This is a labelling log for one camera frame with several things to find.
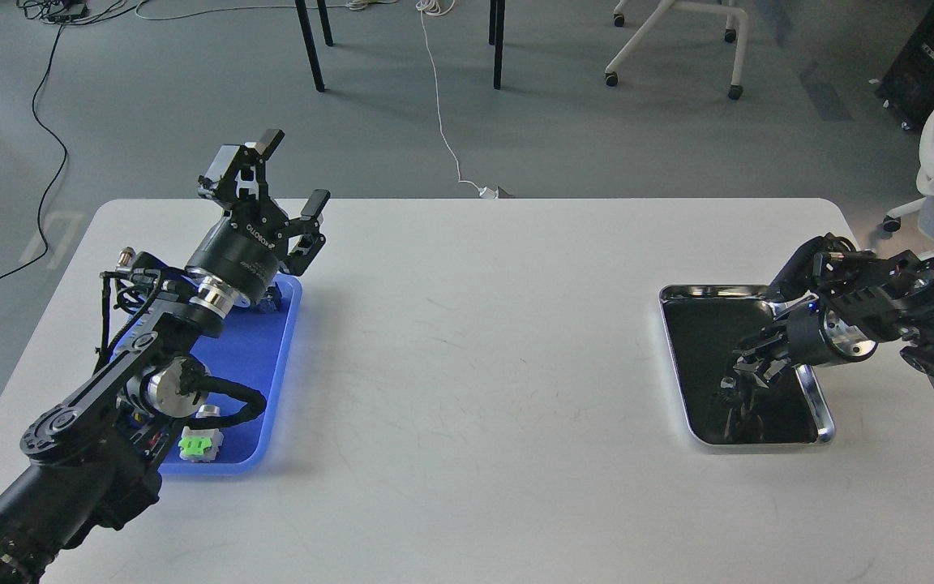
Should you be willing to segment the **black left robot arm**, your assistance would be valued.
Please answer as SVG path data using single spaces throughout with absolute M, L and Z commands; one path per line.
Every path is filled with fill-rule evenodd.
M 30 463 L 0 495 L 0 583 L 37 583 L 93 527 L 122 529 L 158 502 L 159 469 L 182 430 L 233 427 L 266 410 L 262 393 L 212 375 L 192 350 L 221 335 L 238 303 L 259 303 L 276 274 L 301 276 L 326 243 L 327 190 L 295 218 L 269 195 L 266 164 L 282 140 L 269 129 L 219 149 L 198 195 L 222 218 L 185 266 L 127 248 L 101 274 L 101 318 L 113 306 L 130 317 L 101 336 L 92 377 L 19 441 Z

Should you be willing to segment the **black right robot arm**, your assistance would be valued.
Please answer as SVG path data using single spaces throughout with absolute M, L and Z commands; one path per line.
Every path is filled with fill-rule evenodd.
M 785 370 L 859 363 L 887 341 L 904 341 L 904 361 L 934 378 L 934 256 L 882 259 L 827 233 L 797 248 L 765 298 L 788 310 L 739 341 L 716 392 L 742 414 Z

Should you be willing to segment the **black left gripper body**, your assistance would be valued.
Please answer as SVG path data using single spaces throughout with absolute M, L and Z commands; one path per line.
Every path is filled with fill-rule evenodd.
M 215 277 L 257 303 L 275 274 L 301 276 L 326 243 L 321 221 L 290 218 L 269 196 L 267 159 L 256 143 L 223 144 L 197 195 L 216 202 L 223 216 L 186 262 L 193 277 Z

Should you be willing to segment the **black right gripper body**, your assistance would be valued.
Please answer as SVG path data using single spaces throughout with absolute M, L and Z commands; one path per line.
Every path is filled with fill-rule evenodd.
M 877 347 L 835 310 L 804 300 L 739 341 L 739 363 L 765 370 L 771 363 L 831 367 L 866 361 Z

